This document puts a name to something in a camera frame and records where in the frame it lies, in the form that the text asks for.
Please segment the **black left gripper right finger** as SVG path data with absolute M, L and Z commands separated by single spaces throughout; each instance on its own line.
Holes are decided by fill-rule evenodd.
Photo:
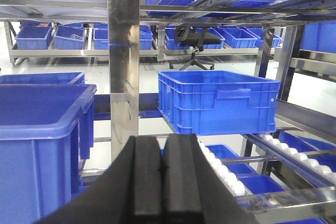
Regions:
M 257 223 L 211 168 L 194 134 L 170 134 L 162 157 L 164 223 Z

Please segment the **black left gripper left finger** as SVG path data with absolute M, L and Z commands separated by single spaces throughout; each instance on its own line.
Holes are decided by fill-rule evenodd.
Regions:
M 162 223 L 160 168 L 156 138 L 131 136 L 88 189 L 38 223 Z

